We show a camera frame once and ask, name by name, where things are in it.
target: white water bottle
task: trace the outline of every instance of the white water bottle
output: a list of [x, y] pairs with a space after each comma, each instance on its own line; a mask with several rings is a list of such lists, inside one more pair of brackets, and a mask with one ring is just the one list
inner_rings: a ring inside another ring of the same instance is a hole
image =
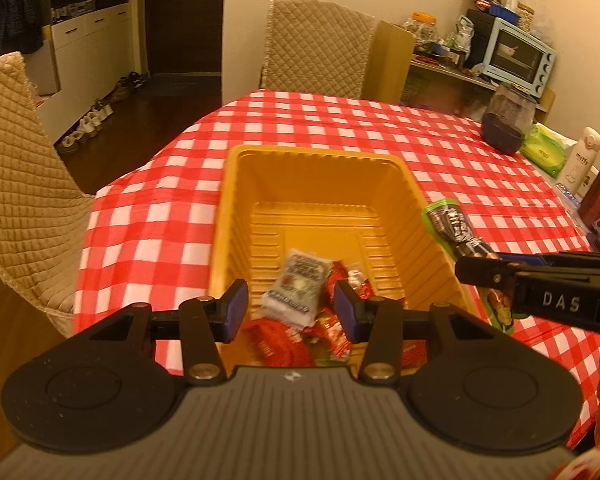
[[600, 134], [587, 126], [556, 182], [575, 194], [589, 174], [599, 151]]

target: green tissue package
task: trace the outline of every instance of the green tissue package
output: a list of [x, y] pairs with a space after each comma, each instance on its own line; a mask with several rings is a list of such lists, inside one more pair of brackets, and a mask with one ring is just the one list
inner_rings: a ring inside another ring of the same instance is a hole
[[541, 170], [557, 177], [567, 160], [564, 146], [553, 130], [536, 123], [526, 134], [520, 152]]

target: red and white checkered tablecloth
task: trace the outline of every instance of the red and white checkered tablecloth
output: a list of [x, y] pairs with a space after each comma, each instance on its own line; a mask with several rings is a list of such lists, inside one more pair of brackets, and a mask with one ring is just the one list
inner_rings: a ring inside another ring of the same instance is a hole
[[[497, 251], [587, 247], [533, 166], [519, 154], [495, 152], [472, 121], [376, 102], [259, 91], [204, 117], [147, 164], [100, 190], [80, 263], [78, 330], [135, 301], [169, 310], [205, 294], [224, 161], [238, 144], [396, 155], [430, 202], [458, 200], [477, 234]], [[517, 339], [562, 364], [582, 387], [574, 444], [597, 409], [600, 336], [531, 317], [516, 323]], [[179, 342], [160, 342], [156, 360], [181, 370]]]

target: clothing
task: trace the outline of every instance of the clothing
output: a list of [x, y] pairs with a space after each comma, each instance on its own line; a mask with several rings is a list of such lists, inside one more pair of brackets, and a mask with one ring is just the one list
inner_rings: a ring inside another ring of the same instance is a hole
[[42, 47], [36, 0], [0, 0], [0, 54], [33, 54]]

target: chair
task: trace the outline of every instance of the chair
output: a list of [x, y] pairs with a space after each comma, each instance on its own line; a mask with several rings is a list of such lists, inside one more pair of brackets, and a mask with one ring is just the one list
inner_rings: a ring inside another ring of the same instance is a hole
[[262, 87], [359, 98], [378, 20], [318, 0], [272, 0]]
[[1, 56], [0, 279], [63, 335], [92, 203], [43, 130], [22, 56]]

